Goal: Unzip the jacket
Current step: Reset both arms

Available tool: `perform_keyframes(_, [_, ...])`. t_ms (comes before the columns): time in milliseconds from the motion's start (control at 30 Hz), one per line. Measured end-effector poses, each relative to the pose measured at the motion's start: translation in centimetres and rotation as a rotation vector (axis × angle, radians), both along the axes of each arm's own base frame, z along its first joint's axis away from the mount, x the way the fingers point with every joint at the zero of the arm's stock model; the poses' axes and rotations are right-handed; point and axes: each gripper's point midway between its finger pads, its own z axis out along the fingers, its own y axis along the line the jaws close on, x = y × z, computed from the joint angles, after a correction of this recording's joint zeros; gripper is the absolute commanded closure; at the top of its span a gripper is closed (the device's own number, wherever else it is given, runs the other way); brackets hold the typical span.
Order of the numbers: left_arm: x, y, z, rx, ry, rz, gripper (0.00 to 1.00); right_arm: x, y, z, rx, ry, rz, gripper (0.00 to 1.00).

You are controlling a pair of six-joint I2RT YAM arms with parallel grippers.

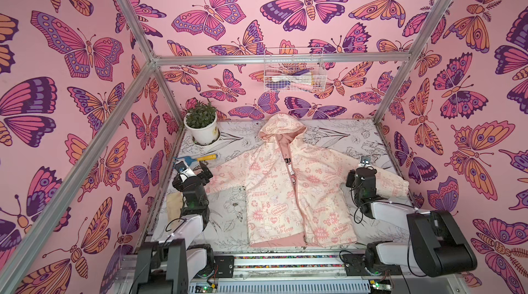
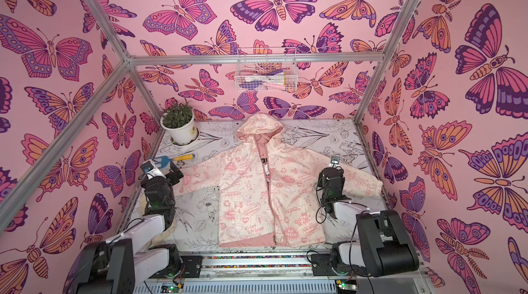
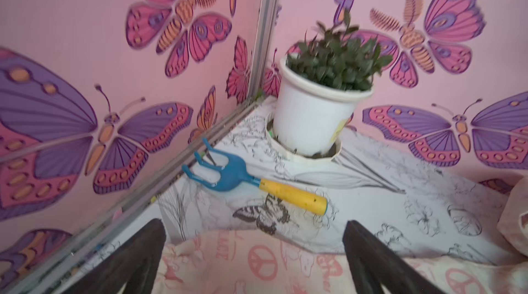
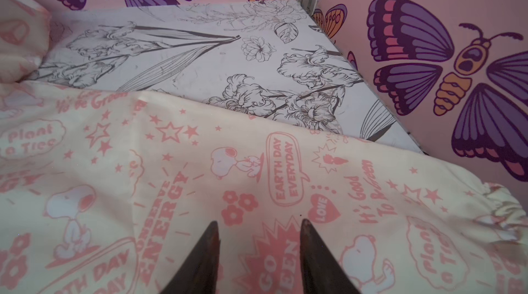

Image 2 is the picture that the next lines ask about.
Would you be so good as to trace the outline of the pink printed hooded jacket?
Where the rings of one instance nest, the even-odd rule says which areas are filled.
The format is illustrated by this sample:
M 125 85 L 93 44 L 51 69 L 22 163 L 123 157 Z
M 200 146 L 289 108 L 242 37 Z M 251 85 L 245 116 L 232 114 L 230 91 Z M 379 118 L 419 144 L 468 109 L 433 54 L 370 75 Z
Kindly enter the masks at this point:
M 326 241 L 316 221 L 314 190 L 330 158 L 283 143 L 284 126 L 270 115 L 249 117 L 239 145 L 183 171 L 180 196 L 219 189 L 220 247 L 302 247 Z

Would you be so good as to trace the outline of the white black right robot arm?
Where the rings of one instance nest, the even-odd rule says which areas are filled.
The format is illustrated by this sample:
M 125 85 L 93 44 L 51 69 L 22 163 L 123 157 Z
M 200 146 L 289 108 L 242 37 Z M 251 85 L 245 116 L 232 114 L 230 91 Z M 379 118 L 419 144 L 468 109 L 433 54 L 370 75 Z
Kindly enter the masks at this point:
M 320 224 L 328 218 L 353 226 L 351 239 L 332 245 L 329 264 L 337 274 L 350 277 L 383 277 L 419 269 L 420 260 L 394 210 L 372 211 L 366 205 L 345 195 L 345 169 L 333 156 L 329 166 L 322 169 L 315 187 L 319 199 L 317 219 Z

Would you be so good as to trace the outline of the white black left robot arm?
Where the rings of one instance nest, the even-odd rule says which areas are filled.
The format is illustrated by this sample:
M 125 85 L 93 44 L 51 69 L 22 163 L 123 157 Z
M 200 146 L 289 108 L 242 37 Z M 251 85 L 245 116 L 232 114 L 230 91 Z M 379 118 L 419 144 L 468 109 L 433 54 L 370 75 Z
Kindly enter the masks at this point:
M 133 293 L 152 276 L 174 278 L 184 263 L 175 244 L 148 246 L 175 218 L 174 185 L 184 175 L 173 162 L 162 173 L 152 161 L 140 168 L 147 205 L 138 223 L 107 239 L 88 244 L 72 265 L 64 293 Z

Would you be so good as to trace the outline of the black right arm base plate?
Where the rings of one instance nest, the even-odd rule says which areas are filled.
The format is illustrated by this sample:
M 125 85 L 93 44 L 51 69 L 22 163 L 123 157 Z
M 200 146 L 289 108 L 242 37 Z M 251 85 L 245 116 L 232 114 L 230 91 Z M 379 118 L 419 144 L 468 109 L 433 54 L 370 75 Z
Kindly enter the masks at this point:
M 334 254 L 309 254 L 307 259 L 312 265 L 313 276 L 341 276 L 342 272 L 338 267 L 338 258 Z

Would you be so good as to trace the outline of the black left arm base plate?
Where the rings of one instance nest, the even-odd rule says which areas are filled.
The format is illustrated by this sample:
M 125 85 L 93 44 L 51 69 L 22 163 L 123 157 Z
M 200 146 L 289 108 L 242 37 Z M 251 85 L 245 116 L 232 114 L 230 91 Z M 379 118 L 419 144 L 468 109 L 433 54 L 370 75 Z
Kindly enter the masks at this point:
M 200 278 L 202 272 L 202 255 L 183 255 L 181 257 L 181 279 Z

